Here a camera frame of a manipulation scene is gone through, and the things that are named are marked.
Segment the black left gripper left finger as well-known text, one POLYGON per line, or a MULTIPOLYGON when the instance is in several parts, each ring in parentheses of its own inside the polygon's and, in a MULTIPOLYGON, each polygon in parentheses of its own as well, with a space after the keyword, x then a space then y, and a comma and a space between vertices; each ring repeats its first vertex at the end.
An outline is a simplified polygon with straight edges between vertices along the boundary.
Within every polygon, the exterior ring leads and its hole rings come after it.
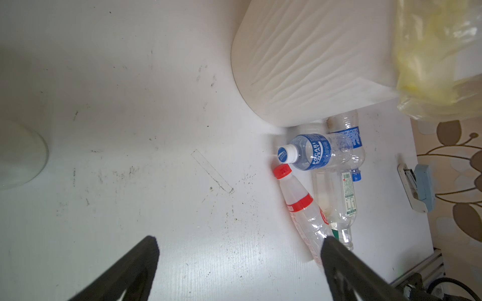
POLYGON ((72 300, 148 300, 158 267, 159 247, 146 236, 72 300))

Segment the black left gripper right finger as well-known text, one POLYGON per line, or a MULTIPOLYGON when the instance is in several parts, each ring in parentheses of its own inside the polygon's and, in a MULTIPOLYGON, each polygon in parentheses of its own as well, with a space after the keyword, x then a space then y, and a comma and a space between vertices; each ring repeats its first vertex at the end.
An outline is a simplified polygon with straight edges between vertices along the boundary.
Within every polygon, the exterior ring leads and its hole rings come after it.
POLYGON ((321 259, 333 300, 405 300, 335 237, 325 238, 321 259))

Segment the clear bottle red cap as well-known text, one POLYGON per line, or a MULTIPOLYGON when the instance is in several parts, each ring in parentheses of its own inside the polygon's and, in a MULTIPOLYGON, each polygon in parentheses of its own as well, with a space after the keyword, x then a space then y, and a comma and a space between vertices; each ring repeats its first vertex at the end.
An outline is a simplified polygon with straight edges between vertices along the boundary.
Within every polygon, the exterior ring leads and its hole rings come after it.
POLYGON ((321 249, 325 239, 332 237, 333 232, 321 208, 299 179, 293 175, 289 165, 281 164, 273 170, 273 173, 279 181, 292 222, 309 248, 315 263, 322 269, 321 249))

